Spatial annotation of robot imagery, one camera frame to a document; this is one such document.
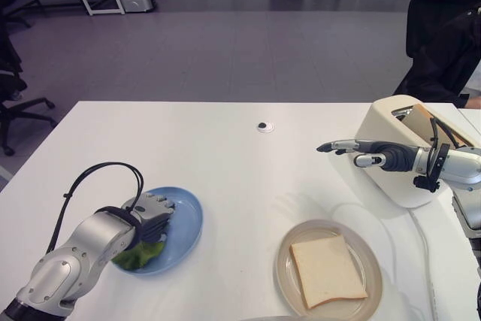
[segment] slice of bread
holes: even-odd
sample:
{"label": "slice of bread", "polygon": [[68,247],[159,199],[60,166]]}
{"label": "slice of bread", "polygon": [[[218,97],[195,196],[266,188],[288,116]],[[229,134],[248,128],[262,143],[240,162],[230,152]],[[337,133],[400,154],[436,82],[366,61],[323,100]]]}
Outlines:
{"label": "slice of bread", "polygon": [[291,245],[308,309],[326,302],[367,298],[342,235]]}

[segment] white cord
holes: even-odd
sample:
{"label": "white cord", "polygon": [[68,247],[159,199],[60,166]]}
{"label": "white cord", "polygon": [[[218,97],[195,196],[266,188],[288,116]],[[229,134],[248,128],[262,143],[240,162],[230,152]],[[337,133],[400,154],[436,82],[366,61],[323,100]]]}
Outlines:
{"label": "white cord", "polygon": [[431,281],[431,265],[430,265],[430,258],[429,258],[429,245],[428,240],[426,239],[426,235],[422,230],[421,224],[418,221],[418,218],[410,209],[407,210],[411,219],[416,226],[416,229],[419,233],[419,237],[422,240],[422,249],[424,251],[424,263],[425,263],[425,273],[426,273],[426,280],[428,282],[428,294],[429,294],[429,304],[431,305],[431,314],[433,316],[433,321],[438,321],[437,318],[437,308],[436,308],[436,295],[434,294],[434,287]]}

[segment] gray floor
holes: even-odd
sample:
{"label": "gray floor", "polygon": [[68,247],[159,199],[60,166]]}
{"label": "gray floor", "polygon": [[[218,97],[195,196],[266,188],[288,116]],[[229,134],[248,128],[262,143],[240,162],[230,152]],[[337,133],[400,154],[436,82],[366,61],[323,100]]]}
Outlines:
{"label": "gray floor", "polygon": [[[401,1],[404,9],[393,7]],[[373,101],[391,95],[410,66],[407,1],[379,2],[339,3],[341,11],[332,11],[334,2],[323,11],[308,3],[300,10],[309,11],[272,11],[267,2],[246,11],[234,0],[206,0],[204,10],[191,0],[159,0],[151,14],[30,14],[33,27],[15,26],[11,40],[23,59],[25,99],[50,98],[55,110],[32,110],[57,120],[79,100]],[[218,11],[221,3],[228,9]],[[17,120],[10,136],[17,153],[1,153],[0,164],[15,173],[49,131]]]}

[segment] black cable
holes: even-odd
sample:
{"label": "black cable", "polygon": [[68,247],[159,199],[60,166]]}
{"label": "black cable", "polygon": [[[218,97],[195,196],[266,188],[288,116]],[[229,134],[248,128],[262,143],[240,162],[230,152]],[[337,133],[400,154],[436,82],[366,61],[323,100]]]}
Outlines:
{"label": "black cable", "polygon": [[134,173],[135,179],[137,180],[137,193],[135,195],[134,201],[132,202],[132,204],[129,207],[126,208],[126,210],[128,212],[130,212],[135,207],[138,199],[141,197],[142,189],[144,188],[144,178],[142,177],[142,174],[139,172],[139,170],[136,169],[136,167],[134,167],[133,165],[130,165],[128,163],[123,163],[123,162],[103,162],[103,163],[98,163],[97,165],[93,165],[92,167],[87,168],[72,183],[68,192],[63,195],[65,197],[65,201],[64,201],[64,204],[62,206],[62,209],[60,210],[60,214],[59,214],[59,218],[57,219],[57,223],[55,224],[55,229],[53,230],[52,238],[50,239],[50,243],[49,243],[48,248],[47,248],[47,253],[55,250],[57,239],[58,239],[59,233],[60,233],[60,228],[62,227],[62,221],[63,221],[63,217],[65,215],[65,210],[67,209],[68,202],[70,201],[70,198],[72,198],[72,196],[74,195],[75,189],[82,183],[83,180],[85,180],[93,172],[95,172],[98,169],[101,169],[103,167],[107,167],[109,165],[122,165],[124,167],[127,167],[128,169],[130,169]]}
{"label": "black cable", "polygon": [[437,149],[437,141],[439,138],[437,134],[436,118],[432,117],[429,119],[429,121],[431,122],[431,127],[433,129],[433,138],[431,138],[431,140],[433,141],[433,144],[431,145],[431,149],[429,150],[429,154],[428,154],[428,161],[426,164],[426,179],[428,180],[429,186],[432,186],[436,180],[433,180],[431,177],[431,158],[433,155],[433,151]]}
{"label": "black cable", "polygon": [[449,140],[452,142],[452,144],[454,145],[455,149],[458,149],[460,146],[459,146],[459,143],[457,142],[457,140],[454,138],[454,135],[453,133],[451,132],[451,130],[449,129],[449,127],[441,122],[438,118],[436,118],[436,123],[439,125],[439,127],[443,130],[444,133],[446,133],[446,135],[448,136]]}

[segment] office chair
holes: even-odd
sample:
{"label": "office chair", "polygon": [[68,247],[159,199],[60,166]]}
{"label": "office chair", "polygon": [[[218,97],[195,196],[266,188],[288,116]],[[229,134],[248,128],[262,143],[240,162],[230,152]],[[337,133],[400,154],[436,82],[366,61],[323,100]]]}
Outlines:
{"label": "office chair", "polygon": [[3,104],[4,101],[18,100],[20,92],[26,89],[27,85],[22,79],[20,79],[18,72],[1,59],[0,69],[11,73],[0,74],[0,136],[2,138],[2,148],[5,155],[12,156],[15,154],[15,151],[8,146],[8,129],[10,128],[10,123],[12,120],[15,120],[16,118],[46,120],[50,123],[52,128],[55,128],[57,122],[53,118],[24,111],[25,109],[40,103],[45,103],[45,105],[50,109],[54,108],[55,105],[46,98],[37,98],[14,105],[10,108],[5,107]]}
{"label": "office chair", "polygon": [[[10,7],[14,2],[15,0],[0,0],[0,11]],[[25,19],[22,17],[16,17],[14,15],[5,16],[5,22],[23,24],[26,28],[32,27]]]}

